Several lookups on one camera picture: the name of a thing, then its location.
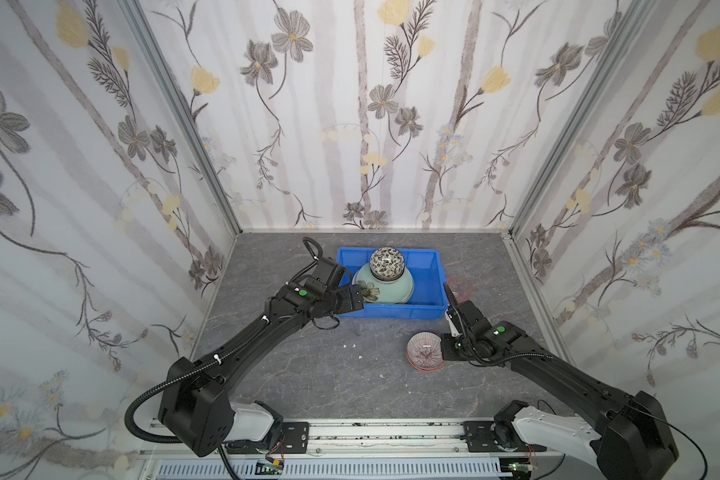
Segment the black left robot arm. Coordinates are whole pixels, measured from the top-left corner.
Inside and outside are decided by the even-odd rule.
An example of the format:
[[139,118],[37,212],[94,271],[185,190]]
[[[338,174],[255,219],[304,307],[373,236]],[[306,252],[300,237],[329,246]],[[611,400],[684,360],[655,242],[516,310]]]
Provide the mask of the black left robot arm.
[[229,442],[269,448],[282,436],[283,417],[262,401],[240,403],[231,394],[275,347],[314,320],[358,311],[362,295],[344,283],[349,271],[331,258],[287,282],[264,311],[231,340],[197,361],[177,360],[168,370],[157,419],[171,435],[204,457]]

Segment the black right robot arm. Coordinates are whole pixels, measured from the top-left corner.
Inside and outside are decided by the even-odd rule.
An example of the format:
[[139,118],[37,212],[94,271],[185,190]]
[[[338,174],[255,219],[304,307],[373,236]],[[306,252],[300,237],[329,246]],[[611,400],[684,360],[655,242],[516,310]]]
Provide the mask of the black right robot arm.
[[491,324],[470,301],[449,301],[454,334],[441,337],[446,361],[507,368],[572,410],[564,417],[514,400],[486,433],[467,436],[506,452],[537,445],[586,462],[607,479],[661,479],[679,451],[658,400],[610,386],[552,354],[516,325]]

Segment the light green ceramic plate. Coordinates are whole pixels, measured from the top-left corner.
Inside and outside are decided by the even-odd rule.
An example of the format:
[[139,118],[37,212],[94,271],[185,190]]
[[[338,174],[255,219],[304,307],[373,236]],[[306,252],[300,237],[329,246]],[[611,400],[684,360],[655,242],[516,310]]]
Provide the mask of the light green ceramic plate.
[[374,277],[370,265],[364,265],[352,278],[352,283],[363,296],[365,303],[405,304],[413,296],[414,279],[408,268],[393,281],[382,281]]

